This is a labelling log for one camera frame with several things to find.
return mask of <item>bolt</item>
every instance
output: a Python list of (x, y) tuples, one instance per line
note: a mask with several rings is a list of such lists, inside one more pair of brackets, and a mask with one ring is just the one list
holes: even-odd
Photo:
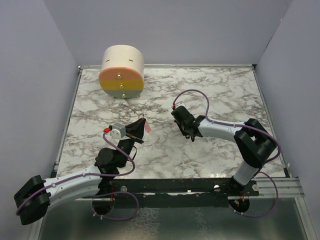
[(253, 189), (253, 191), (257, 192), (257, 191), (259, 191), (259, 186), (257, 184), (253, 184), (252, 189)]
[(120, 188), (120, 191), (121, 192), (126, 192), (128, 189), (127, 189), (127, 187), (126, 186), (122, 186), (121, 188)]

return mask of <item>table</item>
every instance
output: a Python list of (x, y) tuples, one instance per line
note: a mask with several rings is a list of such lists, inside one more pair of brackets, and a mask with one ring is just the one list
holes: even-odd
[[(191, 142), (174, 123), (172, 102), (187, 89), (201, 90), (209, 97), (209, 117), (232, 122), (255, 118), (272, 133), (252, 67), (148, 67), (141, 97), (133, 99), (107, 95), (100, 87), (99, 73), (98, 68), (82, 70), (57, 176), (95, 163), (99, 150), (108, 147), (102, 138), (104, 128), (130, 124), (144, 114), (152, 130), (144, 134), (144, 144), (135, 144), (135, 171), (122, 178), (231, 177), (243, 161), (235, 143), (213, 137), (197, 137)], [(204, 115), (207, 105), (199, 93), (186, 93), (179, 101), (195, 117)], [(120, 172), (131, 167), (127, 164)], [(263, 171), (272, 177), (285, 175), (279, 158), (266, 164)]]

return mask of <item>purple cable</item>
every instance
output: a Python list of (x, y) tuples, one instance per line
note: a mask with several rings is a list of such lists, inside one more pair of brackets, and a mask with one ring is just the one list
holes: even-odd
[[(114, 147), (115, 149), (117, 149), (120, 153), (122, 153), (123, 155), (125, 155), (128, 159), (129, 162), (132, 163), (132, 169), (128, 172), (125, 172), (125, 173), (120, 173), (120, 174), (103, 174), (103, 173), (93, 173), (93, 172), (88, 172), (85, 174), (85, 176), (100, 176), (100, 177), (119, 177), (119, 176), (125, 176), (125, 175), (128, 175), (128, 174), (131, 174), (135, 168), (136, 168), (136, 165), (134, 163), (134, 161), (132, 160), (132, 158), (126, 154), (122, 149), (120, 149), (118, 146), (114, 145), (111, 141), (109, 141), (107, 138), (106, 138), (106, 134), (107, 133), (103, 133), (102, 137), (103, 139), (108, 143), (110, 144), (112, 147)], [(26, 200), (23, 201), (23, 203), (21, 203), (21, 205), (17, 208), (17, 210), (15, 211), (15, 214), (18, 216), (21, 209), (32, 199), (34, 198), (36, 195), (38, 195), (39, 193), (41, 193), (42, 191), (46, 190), (46, 189), (49, 189), (49, 188), (52, 188), (53, 187), (53, 184), (55, 185), (59, 185), (59, 184), (62, 184), (62, 183), (65, 183), (67, 181), (70, 181), (72, 179), (76, 179), (76, 178), (80, 178), (80, 177), (83, 177), (84, 175), (82, 174), (78, 174), (78, 175), (74, 175), (74, 176), (71, 176), (71, 177), (68, 177), (66, 179), (63, 179), (63, 180), (60, 180), (60, 181), (57, 181), (57, 182), (54, 182), (48, 186), (44, 186), (42, 187), (41, 189), (39, 189), (38, 191), (34, 192), (32, 195), (30, 195)]]
[(231, 124), (231, 123), (226, 123), (226, 122), (220, 122), (220, 121), (215, 121), (215, 120), (212, 120), (208, 117), (208, 112), (209, 112), (209, 108), (210, 108), (210, 102), (209, 102), (209, 98), (207, 97), (206, 94), (204, 94), (202, 91), (200, 90), (197, 90), (197, 89), (188, 89), (188, 90), (185, 90), (185, 91), (182, 91), (181, 93), (178, 94), (178, 96), (176, 96), (176, 98), (174, 99), (173, 101), (173, 105), (175, 105), (177, 99), (184, 93), (186, 92), (197, 92), (197, 93), (200, 93), (202, 94), (205, 99), (206, 99), (206, 110), (205, 110), (205, 119), (207, 119), (210, 123), (213, 123), (213, 124), (219, 124), (219, 125), (223, 125), (223, 126), (228, 126), (228, 127), (239, 127), (239, 128), (247, 128), (247, 129), (251, 129), (251, 130), (254, 130), (256, 132), (259, 132), (261, 134), (264, 134), (266, 135), (268, 138), (272, 139), (272, 141), (277, 145), (278, 147), (278, 152), (276, 153), (275, 156), (273, 156), (272, 158), (268, 159), (265, 163), (269, 163), (271, 162), (272, 160), (276, 159), (277, 157), (279, 157), (279, 155), (281, 154), (281, 145), (279, 143), (279, 141), (273, 137), (272, 135), (270, 135), (269, 133), (265, 132), (265, 131), (262, 131), (258, 128), (255, 128), (255, 127), (252, 127), (252, 126), (248, 126), (248, 125), (244, 125), (244, 124)]
[(239, 215), (244, 216), (244, 217), (254, 218), (254, 219), (255, 219), (255, 218), (265, 217), (265, 216), (271, 214), (271, 213), (276, 209), (276, 207), (277, 207), (277, 205), (278, 205), (278, 202), (279, 202), (279, 192), (278, 192), (277, 185), (276, 185), (275, 181), (274, 181), (268, 174), (266, 174), (266, 173), (263, 172), (263, 171), (260, 171), (259, 173), (266, 175), (267, 178), (269, 178), (269, 179), (271, 180), (271, 182), (273, 183), (273, 185), (274, 185), (276, 197), (275, 197), (275, 203), (274, 203), (273, 207), (272, 207), (269, 211), (267, 211), (266, 213), (264, 213), (264, 214), (260, 214), (260, 215), (250, 215), (250, 214), (245, 214), (245, 213), (238, 212), (238, 211), (236, 211), (231, 205), (229, 205), (236, 214), (239, 214)]
[(126, 221), (126, 220), (133, 219), (135, 217), (135, 215), (137, 214), (137, 212), (139, 211), (139, 201), (138, 201), (137, 197), (134, 194), (132, 194), (131, 192), (115, 191), (115, 192), (111, 192), (111, 193), (95, 195), (95, 197), (102, 198), (102, 197), (106, 197), (106, 196), (110, 196), (110, 195), (114, 195), (114, 194), (128, 194), (131, 197), (133, 197), (133, 199), (136, 202), (136, 209), (135, 209), (134, 213), (131, 216), (123, 217), (123, 218), (115, 218), (115, 217), (110, 217), (110, 216), (104, 216), (104, 215), (97, 214), (94, 206), (92, 205), (92, 211), (94, 212), (93, 216), (98, 216), (98, 217), (103, 218), (103, 219), (109, 219), (109, 220), (114, 220), (114, 221)]

